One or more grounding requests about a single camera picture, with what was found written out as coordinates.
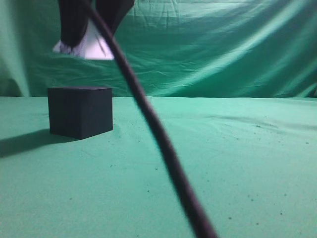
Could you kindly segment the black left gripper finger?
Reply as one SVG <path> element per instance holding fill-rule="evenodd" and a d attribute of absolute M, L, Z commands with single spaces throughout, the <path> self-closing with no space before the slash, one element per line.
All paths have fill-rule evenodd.
<path fill-rule="evenodd" d="M 60 40 L 68 47 L 76 47 L 83 40 L 88 17 L 80 0 L 58 0 L 61 33 Z"/>

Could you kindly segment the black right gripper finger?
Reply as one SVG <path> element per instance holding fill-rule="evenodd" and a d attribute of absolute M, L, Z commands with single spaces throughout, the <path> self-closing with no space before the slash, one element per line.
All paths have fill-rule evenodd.
<path fill-rule="evenodd" d="M 115 33 L 121 21 L 134 6 L 134 0 L 96 0 L 96 10 L 111 33 Z"/>

